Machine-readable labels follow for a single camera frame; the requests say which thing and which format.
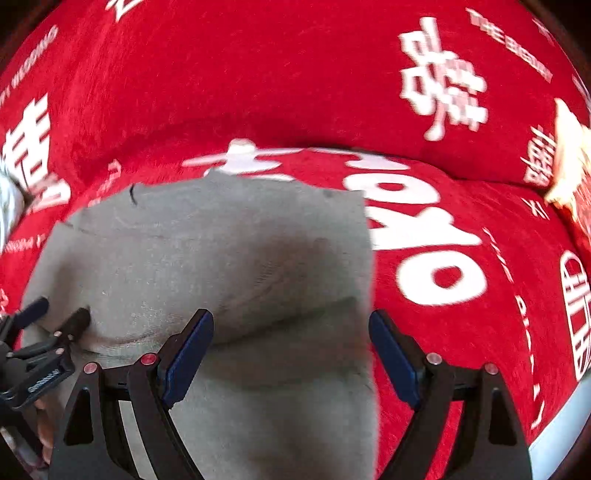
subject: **gray cloth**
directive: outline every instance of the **gray cloth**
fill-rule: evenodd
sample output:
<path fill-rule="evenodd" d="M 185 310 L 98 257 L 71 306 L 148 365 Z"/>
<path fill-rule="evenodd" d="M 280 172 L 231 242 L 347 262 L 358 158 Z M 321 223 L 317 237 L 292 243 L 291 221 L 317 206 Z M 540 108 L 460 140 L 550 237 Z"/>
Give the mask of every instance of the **gray cloth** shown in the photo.
<path fill-rule="evenodd" d="M 371 267 L 356 192 L 215 171 L 135 186 L 56 225 L 24 298 L 49 298 L 45 332 L 32 327 L 24 342 L 90 306 L 74 361 L 114 367 L 157 351 L 207 308 L 214 345 L 171 411 L 202 474 L 369 479 Z M 122 413 L 138 472 L 153 478 L 131 409 Z"/>

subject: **red fabric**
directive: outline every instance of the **red fabric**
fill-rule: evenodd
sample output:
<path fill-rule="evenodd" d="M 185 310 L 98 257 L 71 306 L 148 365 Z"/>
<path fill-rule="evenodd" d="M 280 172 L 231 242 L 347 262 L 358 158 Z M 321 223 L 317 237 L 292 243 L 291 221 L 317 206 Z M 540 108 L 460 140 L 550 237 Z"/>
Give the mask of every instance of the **red fabric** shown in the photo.
<path fill-rule="evenodd" d="M 131 5 L 129 0 L 120 3 Z M 473 25 L 466 7 L 534 54 L 552 72 L 551 82 Z M 383 0 L 226 0 L 198 6 L 144 0 L 119 21 L 115 15 L 115 8 L 105 11 L 105 2 L 64 1 L 0 76 L 2 95 L 56 25 L 55 39 L 30 71 L 16 88 L 8 88 L 3 100 L 0 96 L 0 138 L 17 128 L 32 100 L 40 102 L 47 94 L 48 172 L 55 175 L 47 181 L 64 179 L 71 198 L 29 214 L 14 232 L 0 258 L 0 305 L 8 311 L 20 306 L 56 221 L 133 182 L 199 177 L 223 161 L 182 167 L 183 160 L 224 152 L 233 138 L 249 138 L 259 148 L 340 145 L 415 158 L 421 161 L 378 167 L 370 159 L 366 168 L 355 155 L 304 150 L 260 157 L 281 165 L 251 175 L 283 173 L 338 189 L 378 182 L 366 197 L 369 207 L 382 210 L 370 209 L 368 216 L 407 215 L 394 217 L 398 231 L 401 226 L 405 232 L 418 228 L 409 216 L 430 215 L 433 231 L 423 232 L 423 243 L 416 243 L 414 232 L 409 238 L 415 244 L 392 245 L 395 235 L 373 230 L 387 247 L 375 254 L 374 303 L 426 351 L 466 367 L 497 363 L 532 441 L 576 386 L 560 278 L 561 255 L 576 250 L 551 208 L 540 205 L 545 215 L 533 213 L 531 205 L 542 204 L 538 194 L 485 181 L 524 184 L 521 157 L 527 158 L 531 127 L 553 131 L 554 97 L 564 99 L 580 121 L 587 118 L 573 83 L 576 72 L 532 16 L 509 0 L 395 6 Z M 474 93 L 488 115 L 477 131 L 453 125 L 446 116 L 443 138 L 427 141 L 424 133 L 433 115 L 417 114 L 401 97 L 401 70 L 416 63 L 402 51 L 399 35 L 420 31 L 422 17 L 435 17 L 442 50 L 471 62 L 474 74 L 486 81 L 485 91 Z M 486 28 L 492 32 L 489 24 Z M 452 235 L 459 235 L 463 245 L 449 240 L 450 230 L 441 223 L 446 215 L 463 232 Z M 372 229 L 382 225 L 369 221 Z M 434 245 L 433 235 L 447 240 Z M 413 289 L 403 266 L 422 258 L 427 259 L 424 267 L 444 257 L 472 268 L 472 277 L 480 278 L 481 272 L 486 287 L 456 303 L 421 304 L 433 301 L 433 295 Z M 426 284 L 452 290 L 461 280 L 457 267 L 441 268 Z M 446 291 L 443 299 L 449 302 Z M 526 305 L 525 314 L 520 305 Z M 396 400 L 379 363 L 375 381 L 381 412 L 379 472 L 410 412 Z M 431 478 L 443 471 L 458 418 L 455 408 Z"/>

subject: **black bracket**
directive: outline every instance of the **black bracket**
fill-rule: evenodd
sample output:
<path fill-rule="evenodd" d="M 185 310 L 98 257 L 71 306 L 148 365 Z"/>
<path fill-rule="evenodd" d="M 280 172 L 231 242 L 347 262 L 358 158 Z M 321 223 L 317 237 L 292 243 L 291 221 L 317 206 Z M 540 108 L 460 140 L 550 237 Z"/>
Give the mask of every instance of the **black bracket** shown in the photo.
<path fill-rule="evenodd" d="M 46 467 L 37 438 L 35 414 L 27 409 L 72 373 L 70 345 L 90 325 L 87 309 L 74 312 L 46 341 L 14 350 L 19 332 L 42 318 L 49 302 L 41 297 L 23 311 L 0 319 L 0 427 L 15 443 L 15 452 L 0 436 L 0 479 L 30 479 L 28 473 Z"/>
<path fill-rule="evenodd" d="M 87 364 L 55 439 L 49 480 L 141 480 L 125 436 L 120 401 L 132 404 L 157 478 L 203 480 L 168 411 L 184 398 L 213 330 L 211 313 L 198 310 L 158 353 L 106 370 Z M 426 355 L 383 310 L 372 313 L 369 334 L 394 390 L 414 410 L 381 480 L 425 478 L 452 401 L 462 401 L 463 411 L 444 480 L 531 480 L 525 437 L 494 364 L 474 370 L 448 365 L 436 353 Z"/>
<path fill-rule="evenodd" d="M 369 335 L 398 398 L 414 410 L 381 480 L 425 478 L 452 401 L 462 401 L 463 410 L 442 480 L 531 480 L 525 436 L 496 365 L 473 370 L 426 355 L 384 310 L 371 314 Z"/>

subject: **red blanket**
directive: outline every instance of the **red blanket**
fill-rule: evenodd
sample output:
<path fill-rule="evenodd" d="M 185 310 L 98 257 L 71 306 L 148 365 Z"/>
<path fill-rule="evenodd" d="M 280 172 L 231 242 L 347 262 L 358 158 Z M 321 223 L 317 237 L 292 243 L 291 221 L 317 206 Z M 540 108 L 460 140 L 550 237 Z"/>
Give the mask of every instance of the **red blanket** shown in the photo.
<path fill-rule="evenodd" d="M 66 0 L 0 76 L 3 159 L 37 195 L 0 257 L 0 305 L 20 306 L 56 221 L 133 182 L 225 166 L 363 190 L 376 307 L 449 362 L 497 363 L 532 441 L 589 364 L 589 284 L 534 190 L 550 181 L 554 97 L 589 114 L 556 41 L 509 0 L 210 3 Z M 183 166 L 239 137 L 420 161 L 303 150 Z M 375 380 L 379 472 L 410 411 L 378 364 Z"/>

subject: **white cloth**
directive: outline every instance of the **white cloth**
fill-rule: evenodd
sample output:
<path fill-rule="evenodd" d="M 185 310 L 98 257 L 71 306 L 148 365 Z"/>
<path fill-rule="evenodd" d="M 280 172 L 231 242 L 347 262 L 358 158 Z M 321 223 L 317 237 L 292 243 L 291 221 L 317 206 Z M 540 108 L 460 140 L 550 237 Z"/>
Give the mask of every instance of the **white cloth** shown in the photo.
<path fill-rule="evenodd" d="M 0 253 L 2 253 L 12 229 L 25 209 L 22 192 L 12 181 L 3 163 L 0 163 L 0 203 Z"/>
<path fill-rule="evenodd" d="M 574 193 L 591 169 L 591 131 L 581 125 L 569 107 L 556 99 L 556 155 L 552 174 L 552 188 L 546 193 L 546 203 L 565 206 L 577 219 Z"/>

